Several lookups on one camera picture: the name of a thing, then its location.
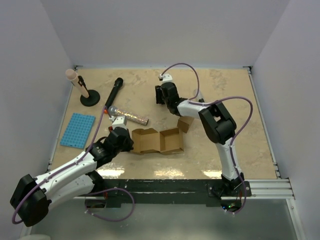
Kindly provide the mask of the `small cardboard box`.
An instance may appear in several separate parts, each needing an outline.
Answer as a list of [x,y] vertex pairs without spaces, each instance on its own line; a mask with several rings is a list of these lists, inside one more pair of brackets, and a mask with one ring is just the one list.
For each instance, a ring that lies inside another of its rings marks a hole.
[[190,116],[180,116],[177,121],[177,127],[183,132],[187,133],[194,121],[193,117]]

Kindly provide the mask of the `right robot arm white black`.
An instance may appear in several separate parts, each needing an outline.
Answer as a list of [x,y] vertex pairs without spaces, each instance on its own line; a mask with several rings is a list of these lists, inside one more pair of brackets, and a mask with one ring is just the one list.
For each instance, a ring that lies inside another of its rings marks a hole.
[[223,192],[227,196],[235,196],[241,190],[244,175],[238,164],[234,143],[237,125],[224,104],[191,102],[179,96],[176,85],[171,81],[155,86],[155,97],[156,103],[166,105],[173,115],[201,121],[206,136],[218,150]]

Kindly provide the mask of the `small clear black-capped bottle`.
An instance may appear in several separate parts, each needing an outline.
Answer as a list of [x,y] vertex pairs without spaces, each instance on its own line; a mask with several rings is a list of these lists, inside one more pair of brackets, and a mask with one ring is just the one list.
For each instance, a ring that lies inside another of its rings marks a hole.
[[203,97],[201,91],[198,91],[195,99],[196,99],[196,101],[199,102],[199,103],[204,103],[204,102],[205,102],[204,97]]

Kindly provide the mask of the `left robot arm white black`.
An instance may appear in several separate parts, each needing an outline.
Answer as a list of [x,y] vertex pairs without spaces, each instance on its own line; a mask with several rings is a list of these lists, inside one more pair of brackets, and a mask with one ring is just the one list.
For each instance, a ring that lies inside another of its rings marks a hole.
[[31,227],[57,205],[74,197],[105,195],[109,189],[96,171],[121,152],[133,149],[129,130],[115,127],[107,137],[91,142],[80,155],[37,177],[23,176],[10,199],[14,208],[11,221]]

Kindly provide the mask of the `taped cardboard box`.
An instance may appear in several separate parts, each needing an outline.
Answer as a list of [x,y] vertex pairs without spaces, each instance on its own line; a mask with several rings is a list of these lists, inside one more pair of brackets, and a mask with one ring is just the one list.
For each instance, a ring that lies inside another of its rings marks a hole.
[[131,137],[135,154],[172,155],[184,151],[183,132],[178,127],[162,131],[139,128],[131,132]]

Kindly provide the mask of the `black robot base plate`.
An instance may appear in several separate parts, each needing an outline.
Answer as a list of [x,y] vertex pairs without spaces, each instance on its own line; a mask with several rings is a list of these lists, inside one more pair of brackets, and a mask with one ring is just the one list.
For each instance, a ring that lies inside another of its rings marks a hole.
[[[219,207],[252,195],[249,181],[230,190],[221,179],[105,179],[85,197],[106,201],[106,207],[122,204],[205,205]],[[128,191],[132,198],[120,189]]]

